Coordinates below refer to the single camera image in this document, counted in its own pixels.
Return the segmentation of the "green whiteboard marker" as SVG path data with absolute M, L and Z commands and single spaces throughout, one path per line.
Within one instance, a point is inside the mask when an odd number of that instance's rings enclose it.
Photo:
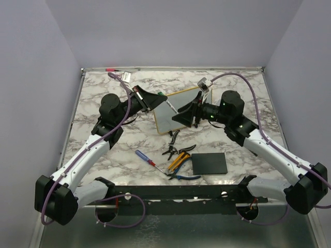
M 163 92 L 158 92 L 157 93 L 160 96 L 165 96 L 165 94 Z M 171 104 L 171 102 L 169 100 L 166 100 L 165 103 L 167 104 L 167 106 L 175 113 L 178 114 L 178 111 L 176 110 L 176 108 Z

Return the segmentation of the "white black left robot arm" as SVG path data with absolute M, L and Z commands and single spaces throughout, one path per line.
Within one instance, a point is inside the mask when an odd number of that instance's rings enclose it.
M 50 218 L 61 225 L 68 224 L 78 209 L 93 202 L 108 204 L 114 199 L 111 183 L 100 178 L 80 186 L 91 167 L 120 139 L 123 123 L 139 111 L 149 112 L 167 100 L 135 86 L 122 102 L 116 94 L 102 97 L 100 116 L 83 147 L 51 176 L 40 176 L 35 184 L 35 210 L 41 213 L 43 225 Z

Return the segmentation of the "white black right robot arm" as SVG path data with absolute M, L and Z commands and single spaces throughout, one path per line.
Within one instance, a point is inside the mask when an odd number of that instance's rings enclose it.
M 327 194 L 327 168 L 305 161 L 268 137 L 262 128 L 243 114 L 244 101 L 238 92 L 225 91 L 219 105 L 204 103 L 202 93 L 178 109 L 173 121 L 187 127 L 198 126 L 202 119 L 224 125 L 227 137 L 263 158 L 285 181 L 253 177 L 238 188 L 238 198 L 249 202 L 255 197 L 287 202 L 300 214 L 308 214 Z

